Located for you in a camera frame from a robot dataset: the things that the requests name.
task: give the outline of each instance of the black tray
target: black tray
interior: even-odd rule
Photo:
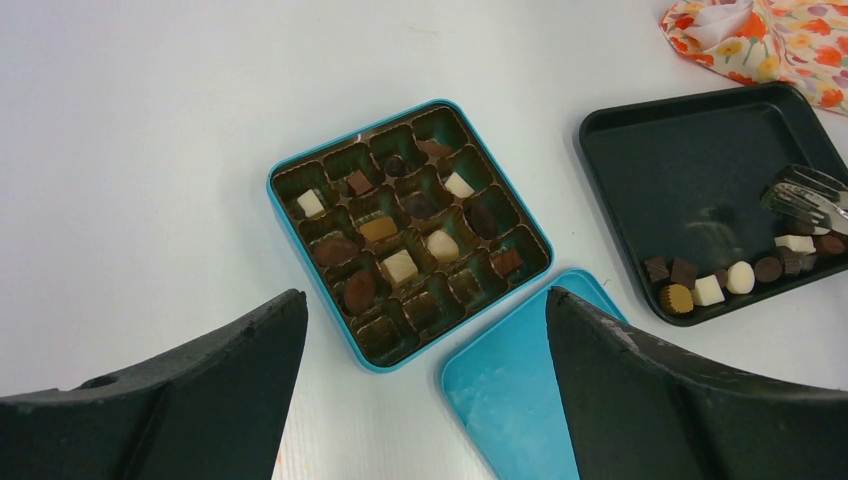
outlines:
[[[759,205],[772,176],[808,165],[843,182],[848,170],[801,94],[770,83],[599,110],[580,144],[610,221],[651,309],[691,326],[848,268],[848,254],[819,259],[812,272],[757,284],[749,295],[671,316],[642,262],[656,255],[698,265],[698,276],[749,263],[786,234]]]

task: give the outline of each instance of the metal tongs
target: metal tongs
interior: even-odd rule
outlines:
[[[774,213],[848,235],[848,187],[810,167],[790,165],[778,172],[760,204]]]

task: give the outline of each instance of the tray rim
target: tray rim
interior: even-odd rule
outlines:
[[[274,175],[276,174],[277,170],[279,170],[281,167],[284,167],[285,165],[300,161],[304,157],[310,156],[310,155],[317,153],[319,151],[322,151],[322,150],[326,150],[326,149],[332,147],[334,144],[348,140],[348,139],[350,139],[350,137],[359,135],[359,134],[366,132],[368,130],[378,128],[378,127],[383,126],[387,123],[391,123],[391,122],[398,120],[398,119],[400,119],[404,116],[412,114],[415,111],[422,110],[422,109],[429,108],[429,107],[433,107],[433,106],[438,106],[438,105],[446,106],[448,108],[453,109],[462,118],[462,120],[465,122],[465,124],[468,126],[469,133],[474,136],[474,139],[480,145],[480,148],[483,150],[483,153],[488,155],[488,157],[491,159],[492,166],[494,167],[495,171],[501,176],[501,178],[503,178],[504,186],[511,191],[513,197],[518,202],[519,208],[524,209],[525,213],[527,214],[528,221],[531,222],[533,224],[533,226],[536,228],[536,231],[539,232],[539,239],[543,242],[544,246],[547,247],[547,249],[550,251],[550,261],[548,262],[547,266],[542,271],[540,271],[536,275],[533,275],[532,277],[528,278],[522,285],[519,285],[514,290],[506,293],[500,299],[492,302],[491,304],[489,304],[488,306],[486,306],[482,310],[478,311],[474,315],[466,318],[465,320],[463,320],[460,323],[453,326],[451,329],[443,332],[438,338],[431,341],[430,343],[428,343],[427,345],[425,345],[421,349],[417,350],[416,352],[412,353],[408,357],[404,358],[400,362],[398,362],[398,363],[396,363],[396,364],[394,364],[390,367],[380,367],[380,366],[374,365],[373,363],[369,362],[368,359],[366,359],[365,356],[362,354],[362,351],[360,350],[359,345],[357,345],[356,340],[353,338],[353,334],[350,332],[350,329],[347,327],[344,319],[342,318],[338,309],[335,307],[335,305],[333,303],[332,295],[330,294],[330,291],[324,285],[324,282],[321,281],[321,276],[319,275],[318,270],[315,268],[314,265],[312,265],[312,262],[309,261],[309,257],[308,257],[309,252],[306,251],[306,247],[303,245],[303,243],[297,237],[297,233],[294,230],[294,225],[292,225],[288,216],[283,211],[283,206],[280,204],[279,200],[277,199],[277,196],[274,194],[274,190],[273,190],[273,186],[272,186],[272,180],[273,180]],[[534,284],[536,282],[536,280],[538,280],[539,278],[546,275],[551,270],[551,268],[553,268],[553,265],[554,265],[554,262],[555,262],[555,259],[556,259],[556,252],[554,251],[553,245],[551,244],[550,239],[548,239],[547,234],[545,234],[545,231],[542,229],[541,225],[539,225],[539,222],[536,221],[536,218],[533,216],[533,213],[531,212],[531,210],[527,207],[527,204],[524,203],[524,199],[521,198],[521,196],[518,194],[518,191],[515,189],[515,186],[512,184],[512,181],[509,179],[509,177],[506,175],[506,173],[504,173],[504,171],[501,169],[500,165],[498,164],[497,159],[492,154],[491,150],[489,150],[489,147],[486,145],[486,143],[483,142],[483,139],[478,134],[477,129],[474,127],[474,125],[469,120],[468,116],[465,114],[465,112],[462,110],[462,108],[460,108],[459,105],[457,105],[455,102],[453,102],[451,100],[447,100],[445,98],[436,98],[436,99],[429,100],[427,102],[421,103],[421,104],[416,105],[414,107],[408,108],[408,109],[406,109],[406,110],[404,110],[400,113],[391,115],[391,116],[386,117],[382,120],[371,123],[371,124],[369,124],[369,125],[367,125],[363,128],[358,128],[358,129],[356,129],[356,130],[354,130],[354,131],[352,131],[348,134],[341,135],[339,137],[336,137],[333,140],[324,142],[323,144],[321,144],[317,147],[310,148],[309,150],[306,150],[306,151],[301,152],[299,154],[296,154],[296,155],[293,155],[293,156],[290,156],[290,157],[287,157],[283,160],[278,161],[277,163],[274,164],[273,167],[271,167],[271,170],[268,173],[268,176],[267,176],[266,181],[265,181],[265,190],[268,194],[268,197],[271,200],[271,205],[274,209],[274,213],[276,214],[278,222],[282,225],[283,230],[287,233],[287,235],[289,237],[289,241],[292,244],[294,244],[295,250],[297,251],[297,253],[300,254],[299,260],[300,260],[301,264],[304,265],[306,270],[308,271],[310,280],[312,280],[312,283],[316,287],[316,290],[318,292],[320,292],[320,294],[321,294],[320,296],[323,299],[324,306],[330,312],[332,317],[336,320],[336,326],[341,330],[342,334],[344,335],[345,339],[347,340],[348,346],[353,351],[353,354],[356,356],[356,359],[359,361],[359,363],[363,367],[365,367],[365,369],[367,369],[367,370],[369,370],[373,373],[390,373],[390,372],[393,372],[393,371],[403,367],[404,365],[406,365],[407,363],[409,363],[410,361],[412,361],[413,359],[417,358],[419,355],[421,355],[422,353],[427,351],[433,345],[441,342],[446,337],[448,337],[450,334],[454,333],[457,329],[469,324],[472,320],[474,320],[474,319],[478,318],[479,316],[483,315],[484,313],[488,312],[492,307],[501,303],[503,300],[513,296],[517,292],[520,292],[520,291],[528,288],[532,284]]]
[[[815,111],[813,110],[813,107],[810,105],[810,103],[807,101],[807,99],[801,94],[801,92],[799,92],[797,89],[795,89],[795,87],[793,87],[793,86],[791,86],[787,83],[783,83],[783,82],[769,82],[769,83],[763,83],[763,84],[757,84],[757,85],[742,86],[742,87],[738,87],[738,88],[729,88],[729,89],[724,89],[724,90],[715,90],[715,91],[710,91],[710,92],[695,93],[695,94],[683,95],[683,96],[673,97],[673,98],[651,100],[651,101],[647,101],[647,102],[639,102],[639,103],[634,103],[634,104],[630,104],[630,105],[621,105],[621,106],[617,106],[617,107],[602,108],[600,110],[596,110],[596,111],[590,113],[589,115],[587,115],[586,118],[583,119],[583,121],[580,123],[580,128],[579,128],[579,133],[578,133],[578,140],[580,142],[580,148],[583,151],[583,155],[586,159],[585,163],[587,164],[589,171],[591,172],[592,183],[594,184],[595,188],[597,189],[598,195],[601,197],[601,203],[604,206],[604,211],[606,212],[607,218],[609,219],[609,221],[612,224],[613,229],[615,231],[614,238],[615,238],[620,250],[623,251],[624,256],[626,258],[625,263],[628,265],[630,273],[631,273],[631,275],[633,275],[634,279],[636,280],[636,283],[639,284],[639,290],[641,291],[642,296],[648,302],[648,307],[650,307],[650,309],[654,312],[654,314],[657,317],[659,317],[661,320],[663,320],[664,322],[669,323],[671,325],[678,326],[678,327],[692,327],[692,326],[701,324],[703,322],[715,319],[715,318],[720,317],[722,315],[725,315],[727,313],[739,310],[741,308],[745,308],[749,305],[753,305],[753,304],[761,302],[763,300],[767,300],[767,299],[774,297],[776,295],[780,295],[782,293],[788,292],[788,291],[796,289],[798,287],[802,287],[804,285],[815,282],[817,280],[821,280],[821,279],[829,277],[831,275],[835,275],[837,273],[848,270],[848,262],[846,262],[845,265],[843,265],[843,266],[834,267],[834,268],[831,268],[830,270],[825,271],[825,272],[817,272],[817,273],[810,274],[810,275],[803,277],[803,278],[798,278],[788,285],[784,285],[784,286],[781,286],[781,287],[778,287],[778,288],[774,288],[774,289],[772,289],[772,290],[770,290],[766,293],[761,293],[761,294],[757,295],[756,298],[745,299],[742,302],[739,302],[739,303],[737,303],[733,306],[727,306],[727,308],[721,309],[717,312],[713,312],[712,314],[703,315],[703,316],[696,318],[696,319],[681,320],[681,319],[678,319],[678,318],[676,318],[672,315],[669,315],[668,313],[666,313],[660,307],[659,302],[657,301],[657,299],[655,298],[653,293],[650,291],[650,288],[649,288],[650,284],[647,281],[647,277],[645,276],[645,272],[643,271],[643,269],[641,267],[641,263],[639,262],[639,259],[636,258],[634,251],[633,251],[633,248],[630,244],[630,241],[625,237],[624,232],[622,231],[621,222],[619,222],[618,216],[612,210],[612,207],[610,206],[609,201],[608,201],[608,196],[606,194],[606,190],[604,189],[601,182],[599,181],[599,175],[598,175],[597,169],[595,168],[595,162],[592,159],[592,155],[589,152],[589,149],[586,147],[587,136],[590,134],[590,132],[589,132],[590,124],[596,118],[603,117],[603,116],[606,116],[606,115],[611,115],[611,114],[614,115],[616,113],[632,111],[632,110],[639,110],[639,109],[644,109],[644,108],[653,108],[653,107],[658,106],[658,105],[677,104],[677,103],[687,102],[687,101],[691,101],[691,100],[703,100],[703,99],[709,99],[709,98],[715,98],[715,97],[726,97],[726,96],[731,96],[731,95],[739,95],[740,93],[746,93],[746,92],[751,92],[751,91],[757,92],[757,91],[760,91],[760,90],[774,90],[776,92],[780,92],[783,95],[789,95],[791,98],[794,98],[793,101],[797,102],[798,108],[801,109],[801,111],[803,111],[804,114],[809,116],[810,119],[811,119],[811,121],[808,122],[807,127],[814,129],[815,133],[817,133],[821,137],[821,139],[823,140],[822,147],[826,148],[835,158],[841,160],[841,162],[842,162],[841,166],[843,168],[843,173],[845,174],[846,177],[848,177],[848,167],[845,166],[845,161],[842,160],[842,157],[839,155],[839,152],[836,150],[836,147],[833,146],[833,142],[831,141],[830,136],[827,134],[827,132],[825,131],[821,122],[819,121],[818,117],[816,116]]]

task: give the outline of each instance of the round chocolate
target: round chocolate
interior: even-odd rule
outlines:
[[[816,253],[821,257],[832,257],[845,252],[845,244],[842,243],[842,240],[832,235],[814,237],[813,245],[816,246]]]
[[[783,265],[780,264],[780,260],[774,257],[760,259],[754,265],[754,277],[761,283],[771,283],[780,278],[782,274]]]
[[[389,157],[383,162],[383,170],[387,175],[391,175],[393,177],[403,177],[406,175],[406,164],[403,163],[403,159],[398,157],[397,155],[393,157]]]
[[[365,270],[360,270],[350,277],[345,286],[345,307],[353,315],[371,308],[374,304],[374,296],[377,294],[377,282],[374,275]]]
[[[492,210],[483,205],[473,205],[466,213],[471,228],[486,240],[493,240],[498,236],[498,218]]]
[[[334,267],[359,253],[359,245],[346,238],[328,238],[312,251],[315,263],[322,267]]]

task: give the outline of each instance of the napkin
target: napkin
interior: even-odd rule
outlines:
[[[672,48],[743,84],[783,81],[848,115],[848,0],[682,0],[660,22]]]

